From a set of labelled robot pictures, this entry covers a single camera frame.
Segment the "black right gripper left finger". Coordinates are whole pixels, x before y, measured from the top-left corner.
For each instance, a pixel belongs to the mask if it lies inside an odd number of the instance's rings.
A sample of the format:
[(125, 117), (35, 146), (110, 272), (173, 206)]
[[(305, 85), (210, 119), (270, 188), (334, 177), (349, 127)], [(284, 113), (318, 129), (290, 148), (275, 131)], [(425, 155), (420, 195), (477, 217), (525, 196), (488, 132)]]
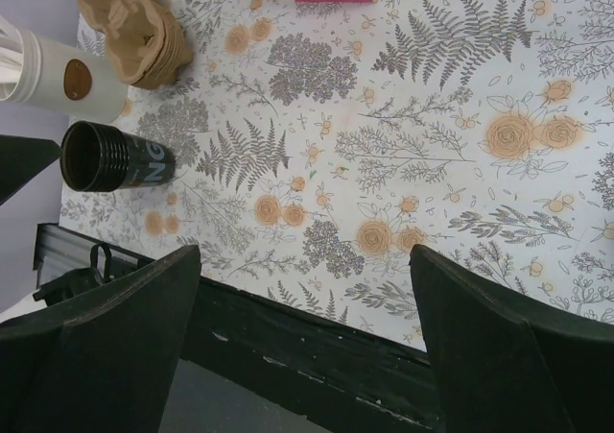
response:
[(201, 279), (180, 248), (1, 324), (4, 432), (155, 432)]

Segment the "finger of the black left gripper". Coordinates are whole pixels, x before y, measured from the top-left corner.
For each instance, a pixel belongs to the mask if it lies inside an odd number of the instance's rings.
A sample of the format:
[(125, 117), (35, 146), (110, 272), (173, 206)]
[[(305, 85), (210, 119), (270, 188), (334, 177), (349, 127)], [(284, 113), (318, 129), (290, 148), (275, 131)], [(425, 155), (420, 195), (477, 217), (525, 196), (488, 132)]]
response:
[(1, 204), (59, 159), (60, 146), (50, 139), (1, 135)]

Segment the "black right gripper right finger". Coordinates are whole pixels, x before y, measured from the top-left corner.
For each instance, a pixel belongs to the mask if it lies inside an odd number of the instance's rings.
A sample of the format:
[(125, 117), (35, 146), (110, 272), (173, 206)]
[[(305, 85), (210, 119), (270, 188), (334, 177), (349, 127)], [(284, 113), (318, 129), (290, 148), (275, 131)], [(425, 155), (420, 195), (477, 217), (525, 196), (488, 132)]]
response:
[(613, 327), (416, 245), (411, 279), (448, 432), (610, 432)]

